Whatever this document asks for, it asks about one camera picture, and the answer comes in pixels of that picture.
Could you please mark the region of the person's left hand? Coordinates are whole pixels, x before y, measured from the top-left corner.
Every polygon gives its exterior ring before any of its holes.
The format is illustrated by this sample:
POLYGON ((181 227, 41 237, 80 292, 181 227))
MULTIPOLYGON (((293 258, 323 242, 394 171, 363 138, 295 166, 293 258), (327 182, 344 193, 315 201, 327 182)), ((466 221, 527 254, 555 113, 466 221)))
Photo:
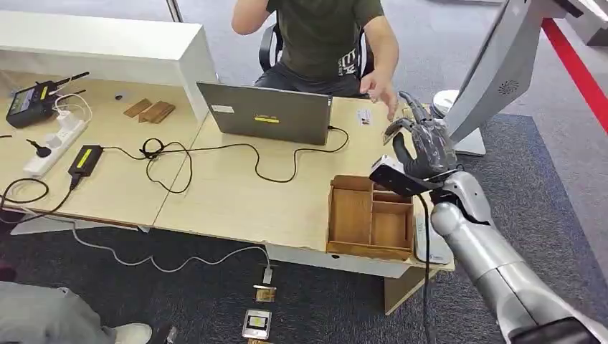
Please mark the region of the person's left hand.
POLYGON ((387 119, 392 121, 398 108, 398 99, 392 85, 392 73, 376 68, 361 79, 360 93, 367 94, 372 102, 382 101, 387 106, 387 119))

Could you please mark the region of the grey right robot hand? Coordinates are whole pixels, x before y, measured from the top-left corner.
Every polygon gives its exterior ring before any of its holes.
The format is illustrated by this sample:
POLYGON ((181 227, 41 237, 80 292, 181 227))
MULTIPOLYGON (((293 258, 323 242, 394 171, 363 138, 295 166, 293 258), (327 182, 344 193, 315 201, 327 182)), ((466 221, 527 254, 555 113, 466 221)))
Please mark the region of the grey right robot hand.
POLYGON ((405 100, 414 118, 403 117, 392 122, 383 133, 383 144, 392 142, 395 156, 403 165, 404 172, 418 179, 426 179, 455 170, 457 156, 445 121, 433 117, 408 92, 400 91, 399 96, 405 100), (415 158, 405 146, 403 129, 411 134, 415 158))

